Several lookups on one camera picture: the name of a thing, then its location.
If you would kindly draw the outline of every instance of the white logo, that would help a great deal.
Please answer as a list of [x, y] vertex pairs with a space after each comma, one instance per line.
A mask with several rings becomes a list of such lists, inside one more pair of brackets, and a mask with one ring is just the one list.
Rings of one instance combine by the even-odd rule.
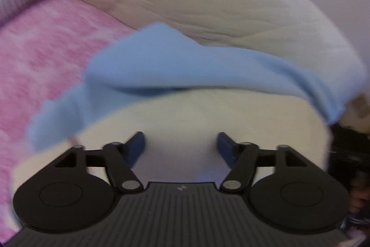
[[182, 186], [179, 186], [177, 189], [179, 191], [185, 191], [187, 189], [187, 187], [185, 185], [182, 185]]

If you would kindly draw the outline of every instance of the bed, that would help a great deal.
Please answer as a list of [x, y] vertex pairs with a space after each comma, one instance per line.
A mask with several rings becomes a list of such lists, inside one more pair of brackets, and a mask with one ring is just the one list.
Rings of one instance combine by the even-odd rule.
[[[53, 24], [50, 18], [58, 14], [49, 7], [44, 10], [47, 18], [39, 17], [43, 23], [23, 21], [25, 16], [41, 14], [43, 10], [40, 8], [53, 1], [61, 0], [41, 1], [0, 32], [4, 35], [0, 39], [9, 39], [6, 37], [11, 36], [12, 27], [17, 23], [22, 25], [19, 26], [22, 33], [28, 26], [40, 29], [43, 29], [42, 24], [45, 26], [45, 32], [39, 32], [38, 40], [31, 48], [38, 58], [36, 69], [42, 64], [40, 73], [45, 80], [38, 82], [40, 74], [31, 81], [24, 79], [27, 87], [36, 82], [33, 89], [38, 95], [30, 100], [32, 107], [25, 105], [23, 108], [22, 114], [25, 111], [27, 116], [21, 118], [22, 128], [11, 127], [14, 123], [4, 120], [8, 129], [18, 131], [18, 135], [13, 134], [14, 140], [4, 141], [4, 145], [13, 143], [20, 147], [3, 149], [12, 156], [13, 163], [4, 169], [7, 183], [2, 187], [8, 187], [9, 191], [3, 191], [7, 198], [3, 199], [2, 216], [6, 218], [0, 224], [3, 229], [0, 241], [19, 228], [8, 207], [9, 195], [76, 142], [94, 149], [107, 142], [126, 141], [136, 131], [143, 131], [147, 136], [147, 150], [134, 169], [144, 183], [219, 183], [228, 171], [215, 150], [215, 137], [221, 131], [235, 141], [252, 141], [265, 149], [275, 149], [279, 144], [291, 145], [325, 168], [330, 135], [323, 116], [312, 104], [292, 95], [221, 88], [179, 91], [135, 103], [86, 125], [75, 134], [72, 143], [64, 140], [38, 154], [18, 155], [27, 149], [25, 128], [31, 116], [41, 108], [41, 103], [46, 99], [58, 100], [65, 90], [81, 79], [82, 70], [96, 52], [131, 34], [131, 28], [139, 29], [162, 21], [203, 45], [229, 45], [280, 57], [315, 73], [342, 104], [360, 90], [366, 75], [347, 39], [309, 0], [82, 0], [92, 7], [80, 0], [63, 0], [75, 7], [64, 11], [68, 18], [54, 23], [54, 36], [49, 36], [48, 28]], [[51, 38], [44, 43], [40, 37]], [[60, 43], [59, 47], [52, 47], [54, 43]], [[21, 52], [22, 49], [17, 51], [17, 57]], [[58, 69], [50, 70], [51, 62]], [[13, 169], [20, 160], [22, 163]], [[106, 180], [101, 169], [90, 172]], [[257, 179], [268, 173], [271, 169], [260, 170]]]

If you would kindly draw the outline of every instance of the light blue fabric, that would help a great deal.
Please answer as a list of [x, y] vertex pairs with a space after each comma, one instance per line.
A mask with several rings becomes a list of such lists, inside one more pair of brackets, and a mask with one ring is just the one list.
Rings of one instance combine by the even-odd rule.
[[29, 126], [28, 138], [42, 150], [123, 106], [204, 87], [295, 95], [311, 102], [328, 123], [344, 108], [335, 92], [310, 71], [254, 50], [204, 47], [156, 23], [97, 54], [80, 86], [44, 104]]

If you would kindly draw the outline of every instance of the pink blanket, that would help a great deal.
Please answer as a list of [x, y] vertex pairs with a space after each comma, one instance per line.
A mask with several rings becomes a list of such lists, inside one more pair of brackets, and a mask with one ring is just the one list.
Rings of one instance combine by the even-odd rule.
[[0, 28], [0, 242], [14, 234], [10, 175], [31, 155], [25, 129], [32, 115], [75, 85], [96, 52], [132, 31], [80, 0], [42, 0]]

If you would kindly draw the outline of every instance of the cloth fold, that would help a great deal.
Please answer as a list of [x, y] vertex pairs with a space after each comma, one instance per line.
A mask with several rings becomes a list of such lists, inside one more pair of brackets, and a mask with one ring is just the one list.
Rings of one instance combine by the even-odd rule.
[[196, 88], [294, 95], [309, 101], [329, 124], [344, 110], [336, 92], [309, 70], [254, 50], [204, 47], [155, 23], [97, 54], [81, 85], [44, 104], [28, 138], [42, 150], [123, 106]]

